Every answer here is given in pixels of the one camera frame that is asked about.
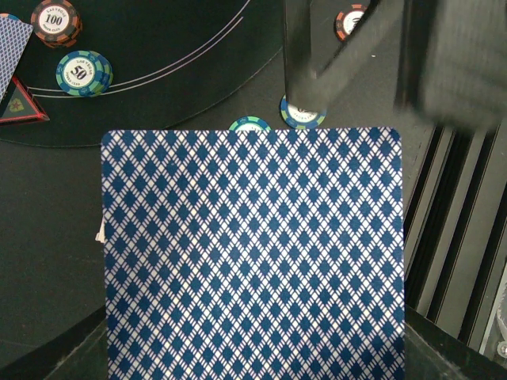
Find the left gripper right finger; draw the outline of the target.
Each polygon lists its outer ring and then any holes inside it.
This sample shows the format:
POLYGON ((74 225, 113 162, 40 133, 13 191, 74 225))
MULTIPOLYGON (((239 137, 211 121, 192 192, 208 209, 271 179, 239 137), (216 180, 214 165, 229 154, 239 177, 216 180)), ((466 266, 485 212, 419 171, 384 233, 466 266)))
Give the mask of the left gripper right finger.
POLYGON ((505 379, 506 369, 406 307, 406 379, 505 379))

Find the blue patterned card deck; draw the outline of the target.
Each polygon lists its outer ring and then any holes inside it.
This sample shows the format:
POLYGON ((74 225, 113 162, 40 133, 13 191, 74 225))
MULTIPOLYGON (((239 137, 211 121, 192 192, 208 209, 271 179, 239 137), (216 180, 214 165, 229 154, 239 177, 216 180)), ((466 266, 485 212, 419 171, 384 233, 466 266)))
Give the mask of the blue patterned card deck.
POLYGON ((111 379, 402 379, 389 127, 110 131, 111 379))

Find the brown poker chip stack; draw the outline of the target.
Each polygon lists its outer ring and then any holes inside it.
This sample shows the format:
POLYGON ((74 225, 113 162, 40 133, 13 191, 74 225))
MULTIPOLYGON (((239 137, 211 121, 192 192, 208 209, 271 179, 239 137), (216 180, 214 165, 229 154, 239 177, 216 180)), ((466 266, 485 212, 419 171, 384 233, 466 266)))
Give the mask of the brown poker chip stack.
POLYGON ((363 4, 352 4, 346 6, 344 10, 341 10, 334 22, 334 30, 337 38, 344 42, 346 38, 352 33, 356 24, 363 17, 367 6, 363 4))

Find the triangular all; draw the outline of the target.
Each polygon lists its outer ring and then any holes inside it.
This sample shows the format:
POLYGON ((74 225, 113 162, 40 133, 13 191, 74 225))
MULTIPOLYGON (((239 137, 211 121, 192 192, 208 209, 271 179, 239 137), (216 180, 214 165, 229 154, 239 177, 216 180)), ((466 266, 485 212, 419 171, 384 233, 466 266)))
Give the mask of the triangular all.
POLYGON ((28 87, 14 75, 1 101, 1 126, 47 122, 50 118, 28 87))

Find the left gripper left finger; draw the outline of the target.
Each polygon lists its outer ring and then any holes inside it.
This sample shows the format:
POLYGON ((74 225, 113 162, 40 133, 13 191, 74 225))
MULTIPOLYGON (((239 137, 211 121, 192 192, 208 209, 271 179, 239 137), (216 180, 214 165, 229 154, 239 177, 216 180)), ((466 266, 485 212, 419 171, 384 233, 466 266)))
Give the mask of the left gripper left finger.
POLYGON ((1 369, 2 379, 106 379, 107 320, 102 306, 54 340, 1 369))

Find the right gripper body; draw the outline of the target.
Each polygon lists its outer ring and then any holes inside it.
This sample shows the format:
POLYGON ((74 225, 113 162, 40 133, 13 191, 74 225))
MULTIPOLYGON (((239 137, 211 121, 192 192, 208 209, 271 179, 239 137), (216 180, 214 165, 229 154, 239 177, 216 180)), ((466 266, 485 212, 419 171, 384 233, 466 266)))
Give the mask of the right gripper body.
POLYGON ((320 71, 312 66, 309 2, 286 1, 283 10, 285 90, 293 105, 325 109, 400 24, 397 107, 467 131, 491 131, 505 118, 503 1, 373 1, 320 71))

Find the single green poker chip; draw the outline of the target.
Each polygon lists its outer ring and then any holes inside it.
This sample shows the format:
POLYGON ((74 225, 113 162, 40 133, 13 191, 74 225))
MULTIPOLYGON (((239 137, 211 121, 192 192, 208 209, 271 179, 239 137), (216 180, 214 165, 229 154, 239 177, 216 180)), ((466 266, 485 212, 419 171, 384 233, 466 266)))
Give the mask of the single green poker chip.
POLYGON ((244 116, 229 126, 230 131, 270 131, 266 121, 256 116, 244 116))

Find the card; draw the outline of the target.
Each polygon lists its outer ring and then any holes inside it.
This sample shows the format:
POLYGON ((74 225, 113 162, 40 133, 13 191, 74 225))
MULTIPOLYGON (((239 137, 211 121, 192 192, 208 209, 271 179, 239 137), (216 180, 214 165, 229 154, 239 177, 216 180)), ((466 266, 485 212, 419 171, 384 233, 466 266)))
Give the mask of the card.
POLYGON ((11 78, 17 68, 26 45, 32 35, 33 27, 23 21, 8 17, 1 18, 1 51, 0 51, 0 75, 1 94, 3 99, 11 78))

